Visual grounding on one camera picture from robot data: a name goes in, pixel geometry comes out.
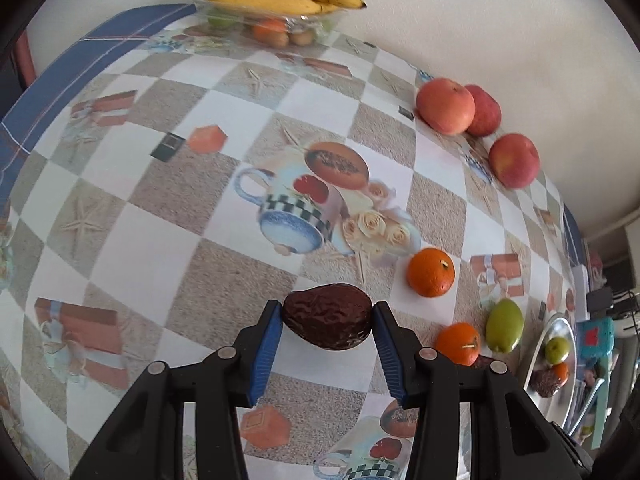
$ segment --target fruit bowl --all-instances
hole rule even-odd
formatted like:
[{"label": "fruit bowl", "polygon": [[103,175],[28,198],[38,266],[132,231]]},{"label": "fruit bowl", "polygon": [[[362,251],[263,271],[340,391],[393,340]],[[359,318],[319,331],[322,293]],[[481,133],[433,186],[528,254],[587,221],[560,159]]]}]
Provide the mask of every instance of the fruit bowl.
[{"label": "fruit bowl", "polygon": [[[196,15],[212,36],[236,35],[237,37],[251,38],[252,29],[258,26],[263,29],[263,33],[265,29],[268,32],[272,28],[276,34],[284,34],[288,37],[287,44],[298,46],[315,44],[324,40],[346,12],[345,9],[338,9],[322,14],[292,16],[209,0],[193,0],[193,3],[196,6]],[[268,40],[263,38],[258,40],[254,37],[254,39],[259,43],[270,44]]]},{"label": "fruit bowl", "polygon": [[[564,386],[552,397],[545,399],[540,397],[530,386],[529,381],[534,371],[548,368],[545,359],[545,345],[556,336],[564,337],[571,346],[569,357],[564,361],[569,366],[569,378]],[[520,386],[531,397],[531,400],[533,400],[546,420],[557,423],[561,428],[564,426],[574,396],[577,370],[576,355],[574,332],[571,330],[571,325],[562,314],[555,314],[545,325],[538,342],[531,348],[529,354],[522,360],[518,368],[517,376]]]}]

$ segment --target printed rose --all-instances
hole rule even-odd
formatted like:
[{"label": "printed rose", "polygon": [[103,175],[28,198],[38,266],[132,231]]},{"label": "printed rose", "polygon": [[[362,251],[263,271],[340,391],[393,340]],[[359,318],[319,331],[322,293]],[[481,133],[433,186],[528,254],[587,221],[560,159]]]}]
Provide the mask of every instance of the printed rose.
[{"label": "printed rose", "polygon": [[371,238],[385,233],[385,218],[377,211],[363,211],[358,213],[358,227],[362,233]]},{"label": "printed rose", "polygon": [[405,248],[411,243],[411,232],[408,227],[387,220],[385,239],[392,247]]},{"label": "printed rose", "polygon": [[380,180],[370,180],[363,193],[373,200],[373,209],[378,211],[387,207],[396,197],[396,190],[394,188],[389,189]]},{"label": "printed rose", "polygon": [[422,247],[422,235],[413,224],[409,213],[399,207],[385,209],[380,213],[389,225],[385,232],[388,251],[395,256],[417,253]]},{"label": "printed rose", "polygon": [[344,240],[354,251],[361,251],[364,248],[365,235],[358,227],[358,222],[354,217],[347,218],[342,222],[342,232]]}]

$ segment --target white plate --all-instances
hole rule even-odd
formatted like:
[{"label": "white plate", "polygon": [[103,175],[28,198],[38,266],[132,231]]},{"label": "white plate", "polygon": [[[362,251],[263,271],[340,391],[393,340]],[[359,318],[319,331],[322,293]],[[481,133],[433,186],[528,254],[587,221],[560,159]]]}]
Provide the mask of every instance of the white plate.
[{"label": "white plate", "polygon": [[[543,399],[543,397],[540,397],[540,395],[529,386],[529,380],[535,370],[548,368],[545,359],[545,345],[551,338],[556,336],[562,336],[571,343],[569,357],[564,361],[569,366],[569,379],[553,397]],[[576,368],[575,339],[571,325],[569,325],[569,322],[562,314],[555,314],[546,324],[540,335],[540,339],[538,339],[536,346],[533,347],[533,352],[530,352],[527,358],[521,362],[518,368],[518,382],[529,397],[531,397],[546,420],[556,422],[561,428],[564,426],[569,409],[571,408],[571,401],[574,396]]]}]

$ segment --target mandarin orange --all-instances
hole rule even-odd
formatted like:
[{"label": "mandarin orange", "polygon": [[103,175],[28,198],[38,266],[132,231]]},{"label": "mandarin orange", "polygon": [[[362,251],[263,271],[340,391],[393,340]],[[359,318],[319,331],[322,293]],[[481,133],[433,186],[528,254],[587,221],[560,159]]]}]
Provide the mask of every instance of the mandarin orange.
[{"label": "mandarin orange", "polygon": [[449,255],[434,247],[414,254],[406,270],[409,286],[425,298],[446,294],[456,279],[456,269]]},{"label": "mandarin orange", "polygon": [[287,32],[287,24],[277,18],[262,20],[253,26],[254,38],[261,43],[268,43],[272,35]]},{"label": "mandarin orange", "polygon": [[480,355],[480,334],[469,323],[455,323],[438,334],[434,347],[455,364],[471,366]]},{"label": "mandarin orange", "polygon": [[558,376],[558,379],[560,379],[560,386],[564,386],[569,380],[569,365],[567,363],[560,363],[551,367],[551,369],[556,376]]}]

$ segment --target red apple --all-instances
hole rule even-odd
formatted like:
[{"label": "red apple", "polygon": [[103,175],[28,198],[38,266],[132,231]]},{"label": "red apple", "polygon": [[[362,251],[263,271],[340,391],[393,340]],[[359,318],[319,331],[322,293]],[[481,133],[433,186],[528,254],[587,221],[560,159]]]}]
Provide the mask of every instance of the red apple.
[{"label": "red apple", "polygon": [[329,198],[329,188],[326,184],[313,175],[299,176],[293,181],[293,189],[298,193],[309,195],[314,202],[323,204]]},{"label": "red apple", "polygon": [[424,122],[447,136],[464,132],[476,113],[471,92],[461,84],[445,78],[425,83],[418,92],[415,106]]},{"label": "red apple", "polygon": [[474,120],[466,130],[476,137],[491,135],[502,121],[500,105],[478,85],[466,85],[465,88],[471,92],[476,103]]},{"label": "red apple", "polygon": [[386,458],[387,460],[394,460],[398,458],[401,451],[402,442],[396,438],[386,436],[373,445],[369,451],[369,455],[372,458]]},{"label": "red apple", "polygon": [[506,187],[526,187],[540,171],[540,156],[533,142],[522,134],[507,134],[489,150],[489,165]]}]

